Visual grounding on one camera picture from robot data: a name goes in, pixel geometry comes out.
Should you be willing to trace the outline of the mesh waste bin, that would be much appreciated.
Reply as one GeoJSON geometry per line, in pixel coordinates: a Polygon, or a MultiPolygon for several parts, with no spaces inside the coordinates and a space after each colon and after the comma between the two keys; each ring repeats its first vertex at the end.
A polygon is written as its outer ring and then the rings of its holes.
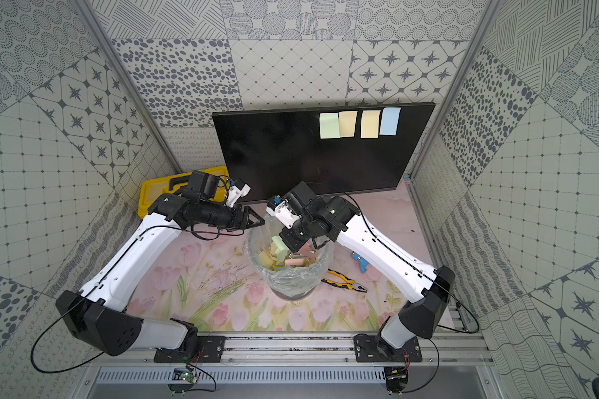
{"type": "Polygon", "coordinates": [[[319,274],[274,273],[265,277],[273,293],[281,299],[296,301],[308,297],[321,283],[319,274]]]}

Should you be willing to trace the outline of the green sticky note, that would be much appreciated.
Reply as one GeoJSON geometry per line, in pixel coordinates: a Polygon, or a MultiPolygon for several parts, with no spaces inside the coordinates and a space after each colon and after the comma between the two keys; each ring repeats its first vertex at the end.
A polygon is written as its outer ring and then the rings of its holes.
{"type": "Polygon", "coordinates": [[[289,254],[291,253],[290,249],[279,236],[273,236],[271,238],[270,252],[271,255],[275,258],[276,264],[278,265],[284,264],[289,254]]]}
{"type": "Polygon", "coordinates": [[[319,137],[321,140],[339,139],[339,113],[329,112],[319,115],[319,137]]]}

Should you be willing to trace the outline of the light blue sticky note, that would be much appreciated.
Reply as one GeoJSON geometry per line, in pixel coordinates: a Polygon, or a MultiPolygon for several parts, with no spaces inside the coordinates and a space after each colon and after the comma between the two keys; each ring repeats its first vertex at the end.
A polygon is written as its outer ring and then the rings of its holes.
{"type": "Polygon", "coordinates": [[[386,107],[381,112],[379,134],[381,136],[396,136],[399,125],[401,109],[399,107],[386,107]]]}

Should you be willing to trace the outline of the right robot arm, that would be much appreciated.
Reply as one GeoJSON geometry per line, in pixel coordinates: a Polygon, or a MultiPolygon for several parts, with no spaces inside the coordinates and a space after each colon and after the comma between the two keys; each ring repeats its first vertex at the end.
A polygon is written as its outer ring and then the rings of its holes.
{"type": "Polygon", "coordinates": [[[352,250],[394,284],[406,299],[375,336],[379,355],[392,360],[414,338],[433,337],[447,309],[455,274],[416,259],[369,221],[352,198],[318,196],[302,181],[267,202],[267,213],[284,228],[280,237],[292,251],[308,241],[326,238],[352,250]]]}

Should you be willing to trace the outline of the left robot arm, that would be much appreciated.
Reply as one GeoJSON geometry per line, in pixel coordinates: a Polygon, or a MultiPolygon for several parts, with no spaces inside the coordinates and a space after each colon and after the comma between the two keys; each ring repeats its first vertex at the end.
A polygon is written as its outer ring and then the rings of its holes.
{"type": "Polygon", "coordinates": [[[193,171],[176,179],[149,206],[137,231],[111,261],[77,292],[65,291],[56,306],[70,334],[111,357],[131,349],[154,348],[185,361],[199,352],[197,329],[180,320],[142,319],[126,312],[136,288],[161,253],[183,233],[208,240],[260,227],[263,219],[238,200],[250,187],[242,180],[193,171]]]}

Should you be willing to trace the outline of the discarded sticky notes pile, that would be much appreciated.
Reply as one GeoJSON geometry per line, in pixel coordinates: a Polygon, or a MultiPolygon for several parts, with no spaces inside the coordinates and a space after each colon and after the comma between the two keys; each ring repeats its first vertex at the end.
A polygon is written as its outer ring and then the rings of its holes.
{"type": "Polygon", "coordinates": [[[284,267],[305,268],[315,264],[319,258],[318,252],[306,244],[298,253],[290,253],[284,264],[278,265],[271,255],[270,246],[271,243],[268,248],[263,248],[258,254],[260,265],[269,270],[278,270],[284,267]]]}

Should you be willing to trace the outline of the black computer monitor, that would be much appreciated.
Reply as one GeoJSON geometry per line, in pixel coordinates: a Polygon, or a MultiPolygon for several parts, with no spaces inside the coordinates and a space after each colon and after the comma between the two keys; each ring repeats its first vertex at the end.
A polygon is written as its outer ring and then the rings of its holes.
{"type": "Polygon", "coordinates": [[[282,195],[301,181],[318,194],[391,191],[435,111],[433,102],[389,106],[312,107],[264,111],[224,111],[212,116],[232,179],[243,179],[249,202],[282,195]],[[362,139],[363,111],[401,109],[396,136],[362,139]],[[321,113],[357,111],[354,137],[321,140],[321,113]]]}

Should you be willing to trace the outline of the pale yellow sticky note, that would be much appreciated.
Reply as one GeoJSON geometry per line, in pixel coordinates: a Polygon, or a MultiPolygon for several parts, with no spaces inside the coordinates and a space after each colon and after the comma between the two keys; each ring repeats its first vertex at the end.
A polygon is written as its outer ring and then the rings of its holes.
{"type": "Polygon", "coordinates": [[[339,136],[341,138],[354,137],[357,117],[357,111],[341,111],[339,113],[339,136]]]}

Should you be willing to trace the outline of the yellow black toolbox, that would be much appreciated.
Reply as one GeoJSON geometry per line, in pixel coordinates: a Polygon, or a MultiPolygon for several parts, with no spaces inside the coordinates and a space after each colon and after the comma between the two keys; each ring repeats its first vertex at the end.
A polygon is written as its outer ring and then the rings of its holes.
{"type": "MultiPolygon", "coordinates": [[[[226,181],[228,179],[227,176],[229,176],[228,169],[226,168],[226,166],[216,166],[213,168],[207,168],[202,171],[209,173],[213,176],[224,176],[221,177],[223,181],[226,181]]],[[[137,214],[140,217],[140,219],[143,219],[145,216],[148,215],[148,210],[150,206],[160,195],[164,193],[175,192],[189,181],[190,175],[191,172],[145,181],[141,186],[141,194],[138,203],[137,214]]],[[[218,203],[223,201],[227,194],[227,190],[228,189],[225,188],[224,183],[221,183],[221,185],[218,186],[215,197],[212,199],[212,201],[218,203]]]]}

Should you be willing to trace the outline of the pink floral table mat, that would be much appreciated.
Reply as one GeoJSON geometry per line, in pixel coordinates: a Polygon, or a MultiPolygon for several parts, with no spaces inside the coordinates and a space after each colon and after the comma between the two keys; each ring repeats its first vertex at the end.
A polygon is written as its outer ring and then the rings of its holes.
{"type": "Polygon", "coordinates": [[[158,257],[128,304],[145,319],[179,319],[201,331],[376,331],[404,296],[374,266],[361,272],[351,250],[336,244],[329,267],[367,289],[319,284],[289,302],[273,293],[251,264],[246,236],[201,241],[181,234],[158,257]]]}

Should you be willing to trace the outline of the blue plastic clamp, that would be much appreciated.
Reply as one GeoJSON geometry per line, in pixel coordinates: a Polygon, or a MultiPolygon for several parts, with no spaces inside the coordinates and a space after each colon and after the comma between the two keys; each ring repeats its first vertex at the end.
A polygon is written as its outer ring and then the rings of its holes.
{"type": "Polygon", "coordinates": [[[368,271],[369,262],[356,252],[351,253],[351,258],[358,264],[361,274],[366,274],[368,271]]]}

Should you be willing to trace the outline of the small green circuit board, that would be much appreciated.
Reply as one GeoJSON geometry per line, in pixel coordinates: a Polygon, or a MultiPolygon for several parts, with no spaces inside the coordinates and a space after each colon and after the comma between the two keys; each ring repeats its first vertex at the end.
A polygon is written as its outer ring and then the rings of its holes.
{"type": "Polygon", "coordinates": [[[177,367],[174,369],[172,380],[195,385],[197,383],[197,375],[188,368],[177,367]]]}

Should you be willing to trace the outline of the yellow handled pliers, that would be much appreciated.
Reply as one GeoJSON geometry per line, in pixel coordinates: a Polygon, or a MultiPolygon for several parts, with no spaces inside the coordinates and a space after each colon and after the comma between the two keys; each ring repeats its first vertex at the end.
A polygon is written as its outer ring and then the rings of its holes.
{"type": "Polygon", "coordinates": [[[349,291],[355,291],[360,293],[367,293],[368,289],[364,285],[357,283],[354,279],[347,277],[341,272],[329,269],[325,278],[321,279],[321,282],[328,284],[329,286],[346,289],[349,291]]]}

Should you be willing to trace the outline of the aluminium mounting rail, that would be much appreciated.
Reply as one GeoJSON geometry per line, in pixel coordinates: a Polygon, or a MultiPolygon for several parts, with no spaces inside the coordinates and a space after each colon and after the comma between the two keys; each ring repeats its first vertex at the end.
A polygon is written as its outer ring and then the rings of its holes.
{"type": "MultiPolygon", "coordinates": [[[[193,362],[198,367],[334,367],[357,366],[354,332],[229,332],[218,363],[202,354],[193,362]]],[[[429,340],[419,340],[422,366],[492,366],[493,358],[484,338],[439,330],[429,340]]]]}

